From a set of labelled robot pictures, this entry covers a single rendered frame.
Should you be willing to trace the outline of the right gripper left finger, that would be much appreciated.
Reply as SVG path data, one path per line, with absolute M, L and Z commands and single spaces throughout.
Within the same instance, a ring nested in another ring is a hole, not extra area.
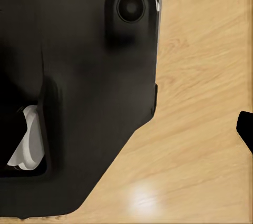
M 27 132 L 22 111 L 0 117 L 0 174 Z

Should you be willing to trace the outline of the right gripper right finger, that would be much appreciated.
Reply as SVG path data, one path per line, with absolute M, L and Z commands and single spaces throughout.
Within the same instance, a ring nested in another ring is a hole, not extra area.
M 236 130 L 253 153 L 253 113 L 241 111 Z

